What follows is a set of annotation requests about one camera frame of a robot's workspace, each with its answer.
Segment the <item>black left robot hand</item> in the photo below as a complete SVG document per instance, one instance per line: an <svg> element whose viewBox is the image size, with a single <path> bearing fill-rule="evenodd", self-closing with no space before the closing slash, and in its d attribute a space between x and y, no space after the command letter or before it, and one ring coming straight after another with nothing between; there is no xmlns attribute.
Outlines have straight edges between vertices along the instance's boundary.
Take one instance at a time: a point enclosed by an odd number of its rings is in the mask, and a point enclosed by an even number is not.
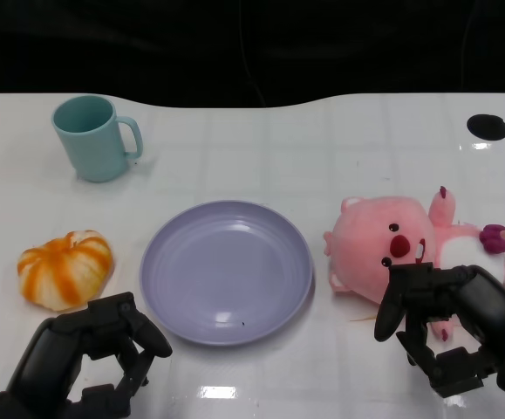
<svg viewBox="0 0 505 419"><path fill-rule="evenodd" d="M124 292L46 319L7 390L36 418L127 418L154 359L172 353L160 329L137 309L133 294ZM123 376L118 385L86 388L78 402L71 402L68 395L85 356L93 361L115 357Z"/></svg>

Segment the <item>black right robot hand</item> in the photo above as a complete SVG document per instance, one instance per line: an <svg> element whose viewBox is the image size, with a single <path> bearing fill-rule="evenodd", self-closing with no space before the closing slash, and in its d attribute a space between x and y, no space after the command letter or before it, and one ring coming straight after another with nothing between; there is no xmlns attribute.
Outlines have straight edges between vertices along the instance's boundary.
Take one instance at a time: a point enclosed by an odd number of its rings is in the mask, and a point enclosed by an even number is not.
<svg viewBox="0 0 505 419"><path fill-rule="evenodd" d="M477 352L457 347L435 354L427 345L428 323L452 316L480 343ZM505 392L505 286L480 266L390 266L374 338L383 342L392 335L439 396L480 388L492 374Z"/></svg>

